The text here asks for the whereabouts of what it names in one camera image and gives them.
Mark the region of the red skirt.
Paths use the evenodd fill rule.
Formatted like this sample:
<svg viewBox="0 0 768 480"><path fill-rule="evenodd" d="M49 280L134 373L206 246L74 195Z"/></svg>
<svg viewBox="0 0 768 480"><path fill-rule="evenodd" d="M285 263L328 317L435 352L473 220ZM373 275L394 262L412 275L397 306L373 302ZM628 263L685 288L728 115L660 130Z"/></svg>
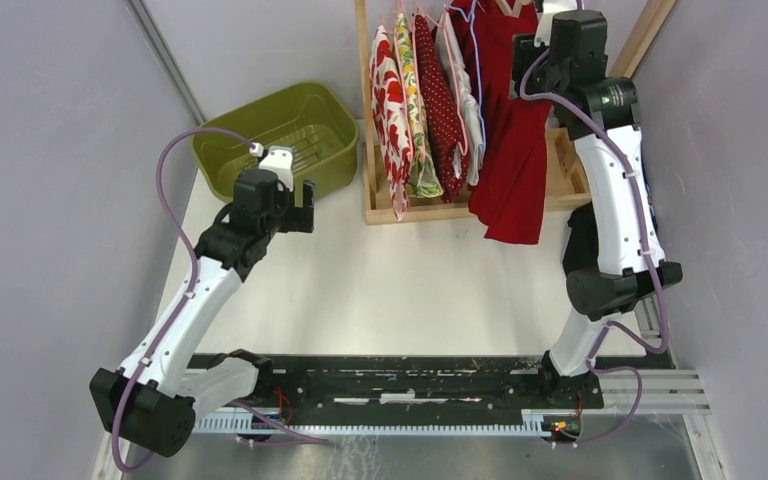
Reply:
<svg viewBox="0 0 768 480"><path fill-rule="evenodd" d="M544 215L550 104L510 99L509 90L512 37L536 31L536 11L529 5L512 18L501 14L495 1L480 2L476 35L487 147L469 210L487 227L487 239L532 245L539 241Z"/></svg>

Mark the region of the cream plastic hanger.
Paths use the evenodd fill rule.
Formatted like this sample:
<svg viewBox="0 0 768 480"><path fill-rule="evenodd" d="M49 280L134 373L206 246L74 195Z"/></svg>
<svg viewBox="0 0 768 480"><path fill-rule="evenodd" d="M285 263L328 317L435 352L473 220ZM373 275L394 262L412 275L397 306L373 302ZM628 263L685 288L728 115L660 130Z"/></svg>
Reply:
<svg viewBox="0 0 768 480"><path fill-rule="evenodd" d="M496 0L495 1L498 10L501 14L512 17L512 18L518 18L521 15L522 10L529 6L532 1L531 0Z"/></svg>

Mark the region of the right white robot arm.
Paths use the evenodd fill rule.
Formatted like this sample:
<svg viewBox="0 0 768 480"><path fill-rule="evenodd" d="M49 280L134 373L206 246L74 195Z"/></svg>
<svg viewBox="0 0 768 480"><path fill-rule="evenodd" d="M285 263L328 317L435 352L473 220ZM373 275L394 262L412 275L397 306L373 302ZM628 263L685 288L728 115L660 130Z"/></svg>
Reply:
<svg viewBox="0 0 768 480"><path fill-rule="evenodd" d="M591 192L598 255L566 275L572 310L538 370L537 392L562 408L586 389L594 358L620 317L683 278L660 244L646 192L636 87L606 74L607 21L577 1L538 1L533 35L514 39L511 87L522 100L551 101Z"/></svg>

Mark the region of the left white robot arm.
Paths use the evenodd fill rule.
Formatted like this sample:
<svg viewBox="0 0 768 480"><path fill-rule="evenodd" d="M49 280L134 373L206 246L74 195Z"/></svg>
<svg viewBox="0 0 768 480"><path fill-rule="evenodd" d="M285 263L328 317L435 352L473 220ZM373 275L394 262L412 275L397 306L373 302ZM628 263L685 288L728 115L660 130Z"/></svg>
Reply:
<svg viewBox="0 0 768 480"><path fill-rule="evenodd" d="M237 399L267 404L274 379L262 371L268 358L250 353L221 356L204 372L185 374L196 347L224 304L247 280L278 233L310 233L315 184L302 193L270 170L241 173L232 200L200 235L191 272L172 302L134 351L113 371L100 368L89 390L102 426L156 455L177 454L196 423Z"/></svg>

